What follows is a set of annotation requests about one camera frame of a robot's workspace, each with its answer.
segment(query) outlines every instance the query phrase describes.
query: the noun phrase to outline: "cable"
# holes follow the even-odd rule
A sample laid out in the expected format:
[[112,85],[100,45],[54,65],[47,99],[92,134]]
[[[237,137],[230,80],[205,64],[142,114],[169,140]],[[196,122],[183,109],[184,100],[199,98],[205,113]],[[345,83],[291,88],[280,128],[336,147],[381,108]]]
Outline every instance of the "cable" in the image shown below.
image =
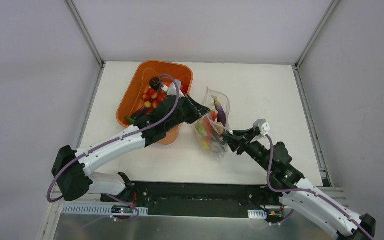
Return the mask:
[[136,207],[136,201],[138,200],[136,192],[133,193],[131,196],[133,197],[133,201],[131,201],[131,204]]
[[292,214],[294,214],[295,213],[295,210],[294,209],[292,209],[291,211],[290,211],[290,213],[282,220],[282,221],[280,221],[279,223],[278,223],[278,225],[280,226],[281,224],[283,224],[284,222],[286,222],[286,220],[288,220],[291,216],[292,216]]
[[293,188],[293,189],[286,189],[286,190],[278,190],[278,189],[273,188],[272,184],[270,183],[270,174],[271,174],[271,171],[272,171],[272,165],[273,165],[273,158],[274,158],[274,155],[275,155],[275,150],[273,149],[274,146],[273,146],[272,138],[268,134],[266,134],[265,136],[267,137],[268,141],[270,142],[270,160],[268,162],[268,169],[267,169],[267,186],[268,186],[268,188],[270,190],[272,190],[275,193],[279,193],[279,194],[290,193],[290,192],[306,192],[306,193],[310,193],[312,195],[317,195],[317,197],[323,199],[325,202],[327,202],[332,207],[334,207],[336,210],[338,210],[340,213],[342,213],[353,224],[355,224],[370,240],[375,240],[357,221],[352,219],[351,216],[347,212],[342,210],[339,206],[337,206],[334,202],[332,202],[327,197],[325,197],[325,196],[323,196],[321,194],[318,194],[315,191],[308,190],[308,189],[303,189],[303,188]]
[[261,210],[263,210],[264,212],[266,212],[268,215],[271,213],[271,212],[274,212],[275,214],[278,214],[280,212],[282,212],[284,210],[284,207],[285,205],[282,204],[281,208],[277,211],[270,211],[266,208],[266,205],[267,205],[267,194],[264,194],[264,198],[265,198],[265,201],[264,201],[264,204],[261,206],[259,203],[256,202],[255,198],[253,197],[252,198],[252,202],[257,205]]
[[122,200],[119,200],[118,198],[116,198],[115,196],[113,196],[111,194],[105,194],[105,195],[107,195],[108,197],[110,197],[114,201],[117,201],[119,203],[122,203],[124,205],[127,205],[127,206],[131,207],[133,210],[136,211],[136,215],[131,216],[131,217],[127,218],[127,219],[115,218],[115,219],[118,219],[117,220],[118,222],[129,222],[129,221],[133,221],[133,220],[135,220],[135,219],[137,219],[139,217],[139,210],[135,206],[133,206],[132,204],[130,204],[128,202],[125,202],[125,201],[122,201]]

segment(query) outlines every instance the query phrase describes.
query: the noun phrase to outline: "eggplant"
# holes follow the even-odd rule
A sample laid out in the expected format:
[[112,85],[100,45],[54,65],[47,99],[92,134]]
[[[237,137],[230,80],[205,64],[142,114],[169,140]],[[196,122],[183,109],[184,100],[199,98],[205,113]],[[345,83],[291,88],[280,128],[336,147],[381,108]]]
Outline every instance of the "eggplant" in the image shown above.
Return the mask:
[[219,100],[217,100],[216,96],[211,96],[211,97],[214,99],[214,106],[215,106],[215,109],[218,111],[217,122],[220,122],[223,125],[223,127],[226,127],[227,118],[226,118],[226,113],[223,110],[222,104],[219,102]]
[[149,81],[149,86],[155,90],[158,91],[160,89],[160,79],[158,77],[154,77]]
[[137,110],[135,113],[133,113],[130,117],[133,119],[133,120],[138,120],[140,118],[142,118],[143,116],[145,116],[146,114],[148,113],[148,108],[146,108],[145,106],[141,107],[139,110]]
[[129,124],[135,124],[136,120],[134,120],[133,118],[129,117],[129,116],[125,116],[124,119],[126,119],[126,121],[129,123]]

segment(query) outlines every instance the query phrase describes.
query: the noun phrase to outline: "toy fruit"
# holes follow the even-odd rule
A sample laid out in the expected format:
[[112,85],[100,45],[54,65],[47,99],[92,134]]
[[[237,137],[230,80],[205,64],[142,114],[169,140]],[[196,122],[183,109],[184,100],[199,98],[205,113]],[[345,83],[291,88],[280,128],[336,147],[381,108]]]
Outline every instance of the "toy fruit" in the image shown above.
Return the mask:
[[133,120],[138,120],[140,119],[141,117],[145,116],[148,112],[148,109],[146,107],[141,107],[139,110],[135,111],[132,115],[131,115],[131,118]]
[[136,122],[136,120],[134,120],[133,118],[129,117],[129,116],[125,116],[124,119],[126,119],[126,121],[129,123],[129,124],[134,124]]
[[217,132],[219,134],[222,134],[225,132],[225,128],[223,127],[223,124],[221,122],[217,122],[217,125],[219,126],[216,126],[215,128],[217,129]]
[[144,100],[145,102],[150,101],[151,95],[145,92],[144,94],[142,94],[142,100]]
[[147,109],[150,109],[150,108],[152,107],[152,104],[151,104],[151,102],[146,101],[146,102],[143,104],[143,106],[144,106],[145,108],[147,108]]
[[156,100],[157,100],[159,103],[161,103],[162,101],[164,101],[164,97],[163,97],[163,95],[162,95],[162,94],[159,95],[159,96],[156,98]]
[[195,128],[196,130],[198,131],[198,133],[203,136],[203,137],[206,137],[208,136],[207,132],[205,131],[203,125],[201,124],[201,122],[197,122],[196,125],[195,125]]
[[160,79],[158,77],[152,78],[151,81],[149,81],[149,86],[155,91],[157,91],[158,89],[160,89]]
[[213,129],[213,126],[210,123],[210,119],[212,122],[214,122],[217,118],[217,115],[218,115],[218,112],[215,110],[212,110],[209,112],[208,116],[204,116],[202,118],[202,127],[204,128],[204,130],[207,134],[207,136],[205,137],[205,141],[208,144],[210,144],[211,136],[212,136],[211,130]]
[[151,99],[157,99],[158,98],[158,92],[157,91],[154,91],[153,93],[151,93]]
[[156,109],[158,107],[159,102],[158,101],[153,101],[151,104],[152,104],[152,107],[154,109]]
[[149,94],[149,95],[151,95],[153,92],[155,92],[154,89],[152,89],[152,88],[148,89],[148,94]]
[[222,104],[219,102],[219,100],[217,100],[216,96],[211,96],[211,97],[214,99],[214,106],[215,106],[215,109],[218,111],[217,122],[220,122],[221,124],[223,124],[223,127],[226,127],[227,118],[226,118],[226,113],[223,110]]

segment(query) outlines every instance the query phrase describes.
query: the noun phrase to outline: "purple eggplant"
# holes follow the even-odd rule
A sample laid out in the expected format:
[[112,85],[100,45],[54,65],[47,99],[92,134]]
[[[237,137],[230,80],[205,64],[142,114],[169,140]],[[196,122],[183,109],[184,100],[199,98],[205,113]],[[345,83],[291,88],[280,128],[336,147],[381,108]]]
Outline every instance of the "purple eggplant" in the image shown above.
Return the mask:
[[149,110],[148,108],[143,106],[139,110],[137,110],[135,113],[133,113],[131,115],[131,118],[136,121],[136,120],[142,118],[143,116],[145,116],[148,113],[148,110]]
[[222,104],[219,102],[219,100],[217,100],[216,96],[211,96],[211,97],[214,99],[215,110],[218,111],[217,122],[220,122],[223,125],[223,127],[226,127],[227,118],[226,118],[226,113],[223,110]]

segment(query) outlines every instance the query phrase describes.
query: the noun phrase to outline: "metal frame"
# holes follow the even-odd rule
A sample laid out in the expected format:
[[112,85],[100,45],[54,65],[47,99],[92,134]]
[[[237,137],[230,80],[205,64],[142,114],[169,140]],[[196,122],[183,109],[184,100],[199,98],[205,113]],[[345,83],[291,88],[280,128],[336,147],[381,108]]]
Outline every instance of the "metal frame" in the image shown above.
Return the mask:
[[67,8],[73,17],[75,24],[77,25],[78,29],[80,30],[80,33],[84,38],[84,41],[86,42],[87,46],[89,47],[90,51],[92,52],[93,56],[95,57],[96,61],[99,64],[99,66],[102,68],[102,66],[104,65],[104,60],[102,60],[102,57],[101,57],[100,53],[98,52],[97,46],[95,45],[94,41],[92,40],[91,34],[89,33],[88,29],[86,28],[85,23],[83,22],[83,19],[80,16],[80,13],[77,10],[76,5],[74,4],[73,0],[64,0],[64,2],[67,4]]
[[55,232],[57,231],[60,215],[63,211],[63,203],[49,203],[45,220],[40,228],[38,239],[40,240],[53,240]]
[[85,115],[82,117],[82,122],[80,124],[80,129],[78,131],[78,136],[76,137],[77,142],[75,143],[76,149],[80,148],[82,143],[83,135],[85,134],[86,125],[88,124],[89,116],[91,115],[92,106],[94,105],[95,97],[98,92],[99,84],[101,83],[102,74],[104,74],[105,63],[99,69],[98,77],[96,79],[95,86],[93,87],[89,103],[87,104],[87,109]]
[[341,2],[342,2],[342,0],[332,0],[330,2],[329,7],[327,8],[326,12],[324,13],[323,17],[321,18],[321,21],[318,23],[317,27],[315,28],[315,31],[312,34],[310,40],[308,41],[307,45],[305,46],[304,51],[302,52],[301,56],[299,57],[298,61],[296,62],[295,66],[298,68],[298,70],[300,69],[304,60],[309,55],[311,49],[313,49],[314,45],[316,44],[317,40],[319,39],[320,35],[322,34],[322,31],[325,29],[325,26],[327,25],[328,21],[331,19],[333,13],[338,8],[338,6]]
[[334,187],[331,176],[329,175],[328,167],[326,165],[325,157],[323,156],[322,147],[319,142],[319,137],[317,135],[316,127],[314,125],[313,114],[309,104],[309,99],[306,94],[304,84],[301,80],[300,72],[296,67],[293,68],[293,73],[295,75],[296,85],[298,86],[299,96],[301,98],[302,107],[304,108],[305,119],[307,121],[308,130],[310,132],[311,141],[314,147],[315,157],[317,159],[320,174],[322,179],[328,180],[328,184]]

